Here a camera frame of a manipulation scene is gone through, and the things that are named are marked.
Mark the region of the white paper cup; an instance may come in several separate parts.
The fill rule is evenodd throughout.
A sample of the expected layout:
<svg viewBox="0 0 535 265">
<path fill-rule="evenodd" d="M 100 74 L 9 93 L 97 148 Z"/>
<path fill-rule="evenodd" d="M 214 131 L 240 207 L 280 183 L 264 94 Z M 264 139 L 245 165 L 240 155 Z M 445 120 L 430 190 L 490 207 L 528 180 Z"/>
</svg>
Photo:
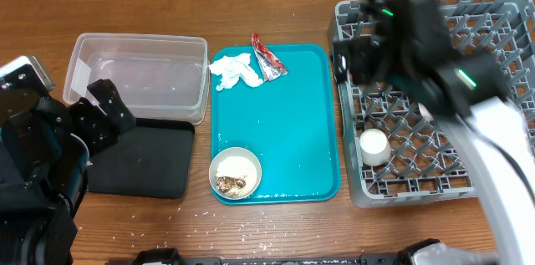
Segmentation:
<svg viewBox="0 0 535 265">
<path fill-rule="evenodd" d="M 359 137 L 362 161 L 368 166 L 381 166 L 390 158 L 390 143 L 381 130 L 368 129 Z"/>
</svg>

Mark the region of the red foil wrapper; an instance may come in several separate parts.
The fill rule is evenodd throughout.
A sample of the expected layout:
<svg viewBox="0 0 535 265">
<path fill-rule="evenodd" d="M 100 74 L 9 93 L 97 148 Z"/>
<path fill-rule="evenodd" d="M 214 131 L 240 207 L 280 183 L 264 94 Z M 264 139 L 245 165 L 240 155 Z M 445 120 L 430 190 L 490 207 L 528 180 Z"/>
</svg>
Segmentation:
<svg viewBox="0 0 535 265">
<path fill-rule="evenodd" d="M 273 81 L 288 73 L 281 60 L 266 45 L 261 43 L 257 33 L 252 34 L 251 43 L 265 81 Z"/>
</svg>

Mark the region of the white tissue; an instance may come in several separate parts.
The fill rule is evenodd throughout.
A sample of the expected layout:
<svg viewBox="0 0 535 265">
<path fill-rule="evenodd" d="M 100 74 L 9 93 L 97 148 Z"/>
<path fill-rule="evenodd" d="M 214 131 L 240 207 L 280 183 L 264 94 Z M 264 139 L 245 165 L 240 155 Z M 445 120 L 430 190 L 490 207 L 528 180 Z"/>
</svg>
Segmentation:
<svg viewBox="0 0 535 265">
<path fill-rule="evenodd" d="M 256 88 L 263 84 L 263 80 L 250 66 L 251 54 L 242 53 L 238 56 L 223 56 L 209 65 L 212 74 L 220 76 L 220 83 L 216 91 L 231 89 L 240 80 L 248 87 Z"/>
</svg>

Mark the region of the grey bowl with rice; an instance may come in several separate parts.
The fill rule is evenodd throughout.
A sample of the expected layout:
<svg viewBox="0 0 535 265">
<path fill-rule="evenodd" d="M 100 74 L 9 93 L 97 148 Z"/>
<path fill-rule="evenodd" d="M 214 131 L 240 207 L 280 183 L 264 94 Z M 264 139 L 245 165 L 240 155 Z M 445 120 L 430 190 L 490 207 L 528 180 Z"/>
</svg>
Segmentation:
<svg viewBox="0 0 535 265">
<path fill-rule="evenodd" d="M 224 200 L 242 201 L 250 198 L 259 187 L 261 179 L 259 159 L 245 148 L 222 150 L 210 164 L 211 188 L 218 198 Z"/>
</svg>

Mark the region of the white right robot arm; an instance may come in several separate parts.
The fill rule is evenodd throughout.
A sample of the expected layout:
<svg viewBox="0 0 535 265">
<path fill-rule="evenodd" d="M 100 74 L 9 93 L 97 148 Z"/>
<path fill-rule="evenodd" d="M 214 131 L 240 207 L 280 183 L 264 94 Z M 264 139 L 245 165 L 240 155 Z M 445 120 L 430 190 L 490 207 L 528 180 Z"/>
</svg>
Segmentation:
<svg viewBox="0 0 535 265">
<path fill-rule="evenodd" d="M 362 208 L 476 197 L 496 254 L 437 240 L 401 264 L 534 261 L 532 0 L 347 0 L 329 26 L 349 193 Z"/>
</svg>

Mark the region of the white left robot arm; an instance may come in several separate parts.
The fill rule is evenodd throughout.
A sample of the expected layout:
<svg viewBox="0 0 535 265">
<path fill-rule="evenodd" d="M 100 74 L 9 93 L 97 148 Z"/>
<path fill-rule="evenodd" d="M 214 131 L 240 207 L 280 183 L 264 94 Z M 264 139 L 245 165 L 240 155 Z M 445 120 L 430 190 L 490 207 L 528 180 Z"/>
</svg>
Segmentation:
<svg viewBox="0 0 535 265">
<path fill-rule="evenodd" d="M 109 79 L 97 99 L 70 106 L 33 89 L 1 93 L 1 262 L 70 264 L 74 217 L 89 187 L 91 157 L 116 145 L 135 117 Z"/>
</svg>

